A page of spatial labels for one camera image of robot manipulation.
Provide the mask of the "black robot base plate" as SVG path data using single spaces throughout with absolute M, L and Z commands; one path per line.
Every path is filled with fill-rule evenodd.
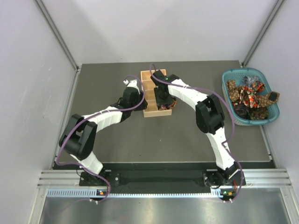
M 79 185 L 111 186 L 111 193 L 200 193 L 211 186 L 239 186 L 238 173 L 224 183 L 215 163 L 106 163 L 99 175 L 83 171 Z

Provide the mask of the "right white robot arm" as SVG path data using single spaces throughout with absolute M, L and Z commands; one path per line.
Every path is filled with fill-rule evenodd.
M 150 72 L 151 79 L 157 86 L 160 98 L 174 96 L 188 104 L 194 111 L 197 127 L 207 135 L 213 149 L 216 165 L 219 169 L 218 179 L 228 185 L 239 173 L 240 186 L 244 182 L 244 174 L 240 162 L 231 154 L 225 136 L 224 112 L 221 106 L 223 99 L 212 92 L 211 95 L 200 92 L 200 88 L 191 87 L 176 75 L 165 76 L 160 70 Z

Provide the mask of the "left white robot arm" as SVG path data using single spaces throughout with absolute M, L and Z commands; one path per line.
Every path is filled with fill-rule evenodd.
M 103 164 L 93 152 L 96 134 L 106 127 L 125 121 L 133 111 L 142 111 L 147 105 L 142 90 L 127 87 L 122 97 L 108 108 L 91 115 L 72 115 L 60 137 L 60 151 L 65 150 L 79 166 L 85 168 L 94 184 L 103 184 L 106 179 Z

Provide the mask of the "colourful banana print tie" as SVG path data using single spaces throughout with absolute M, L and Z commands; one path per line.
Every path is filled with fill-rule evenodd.
M 162 110 L 172 110 L 176 105 L 176 100 L 173 100 L 170 104 L 160 105 L 158 109 Z

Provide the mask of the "wooden eight-compartment box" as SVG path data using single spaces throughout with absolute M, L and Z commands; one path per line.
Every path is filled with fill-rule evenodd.
M 148 103 L 147 108 L 143 110 L 143 116 L 145 118 L 171 116 L 172 109 L 158 110 L 155 93 L 154 93 L 154 88 L 156 88 L 156 85 L 150 78 L 151 77 L 150 71 L 149 70 L 141 71 L 140 75 L 141 75 L 141 81 L 144 85 L 142 90 L 145 93 L 145 100 Z

